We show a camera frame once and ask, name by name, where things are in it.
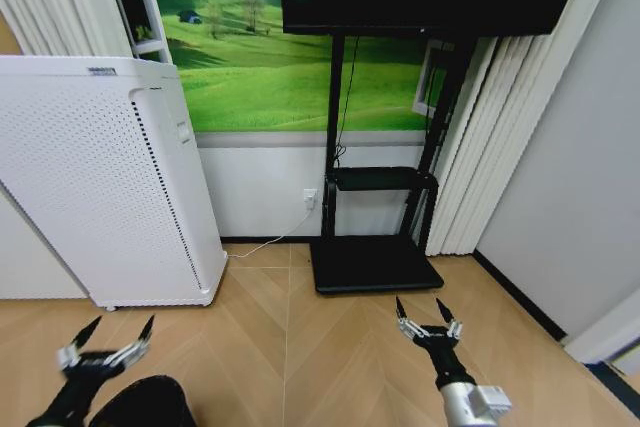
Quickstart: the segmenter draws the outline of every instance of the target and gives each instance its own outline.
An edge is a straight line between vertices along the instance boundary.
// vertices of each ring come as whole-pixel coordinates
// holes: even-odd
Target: robotic arm
[[[153,316],[147,321],[135,342],[118,351],[83,352],[84,346],[98,326],[98,317],[58,351],[60,370],[67,378],[58,395],[44,414],[27,427],[82,427],[93,398],[107,380],[121,374],[149,350]]]
[[[444,399],[449,427],[490,427],[511,409],[511,402],[500,387],[479,386],[458,360],[454,347],[460,340],[462,323],[436,299],[446,326],[418,325],[407,317],[396,297],[400,331],[429,353],[436,373],[436,387]]]

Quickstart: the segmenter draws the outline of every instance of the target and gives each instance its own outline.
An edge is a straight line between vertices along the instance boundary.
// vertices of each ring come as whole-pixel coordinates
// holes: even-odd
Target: black cable
[[[340,134],[338,135],[338,142],[336,142],[336,151],[334,153],[334,162],[338,163],[340,167],[340,157],[344,155],[347,148],[342,145],[342,132],[344,132],[344,123],[347,118],[347,109],[349,108],[349,95],[351,94],[351,84],[353,83],[353,72],[356,67],[356,54],[358,53],[358,43],[360,42],[360,36],[356,37],[356,43],[353,47],[353,58],[351,59],[351,75],[349,76],[349,87],[347,88],[347,97],[344,104],[344,110],[342,111],[342,124],[340,126]]]

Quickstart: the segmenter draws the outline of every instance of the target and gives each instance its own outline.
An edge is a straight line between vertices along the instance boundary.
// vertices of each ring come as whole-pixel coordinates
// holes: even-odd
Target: white air purifier
[[[227,260],[175,66],[0,57],[0,180],[101,307],[209,304]]]

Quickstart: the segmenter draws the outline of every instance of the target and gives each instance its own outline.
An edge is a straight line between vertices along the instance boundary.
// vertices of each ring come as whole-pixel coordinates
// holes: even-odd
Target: wall outlet
[[[304,205],[307,210],[313,210],[316,206],[316,197],[318,196],[318,189],[304,189],[302,191],[302,198],[304,199]]]

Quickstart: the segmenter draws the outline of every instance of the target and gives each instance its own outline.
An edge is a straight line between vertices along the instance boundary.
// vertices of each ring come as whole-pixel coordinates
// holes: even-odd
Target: white curtain
[[[0,0],[25,54],[131,57],[115,0]]]
[[[443,146],[436,166],[440,195],[427,255],[473,252],[598,2],[569,0],[551,35],[496,45],[472,113],[456,126],[464,133]]]

